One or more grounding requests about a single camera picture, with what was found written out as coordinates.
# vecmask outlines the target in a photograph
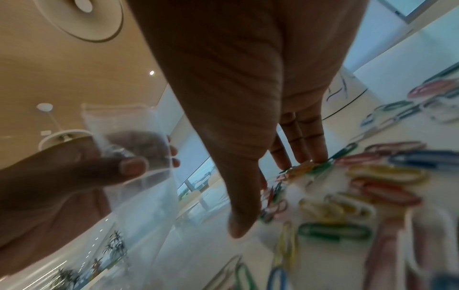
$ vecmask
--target hand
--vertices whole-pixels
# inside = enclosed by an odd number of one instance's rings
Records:
[[[365,0],[129,0],[145,39],[224,179],[229,232],[260,212],[258,160],[327,159],[320,107]]]
[[[0,171],[0,277],[11,275],[57,251],[110,213],[103,186],[122,183],[147,169],[169,166],[169,149],[154,135],[129,133],[112,142],[136,155],[123,140],[145,144],[147,158],[101,158],[91,137],[39,152]],[[173,156],[177,150],[170,147]],[[173,159],[177,167],[179,161]],[[149,178],[150,186],[163,175]]]

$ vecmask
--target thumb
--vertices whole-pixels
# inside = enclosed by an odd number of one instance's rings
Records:
[[[257,160],[232,154],[215,155],[212,158],[225,181],[231,200],[229,234],[239,238],[247,233],[260,214],[261,171]]]
[[[13,172],[13,176],[7,178],[7,192],[46,202],[82,190],[122,183],[141,176],[147,169],[148,161],[135,157],[100,158],[51,169],[27,170],[20,175]]]

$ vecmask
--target plastic bag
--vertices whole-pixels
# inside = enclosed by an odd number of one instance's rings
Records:
[[[103,157],[142,156],[147,173],[104,188],[127,250],[124,266],[93,290],[142,289],[178,214],[168,141],[155,112],[144,105],[83,106],[84,122]]]

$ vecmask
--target ziplock bag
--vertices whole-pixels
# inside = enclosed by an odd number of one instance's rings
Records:
[[[118,278],[101,280],[91,289],[142,289],[178,214],[167,138],[145,105],[84,105],[82,117],[102,157],[142,156],[149,164],[141,177],[104,188],[127,253]]]

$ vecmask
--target wooden ceiling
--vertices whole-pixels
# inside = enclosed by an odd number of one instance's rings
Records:
[[[0,1],[0,168],[37,152],[40,131],[57,131],[39,103],[54,105],[63,129],[84,129],[82,103],[157,105],[166,79],[123,8],[118,36],[89,43],[58,30],[32,0]]]

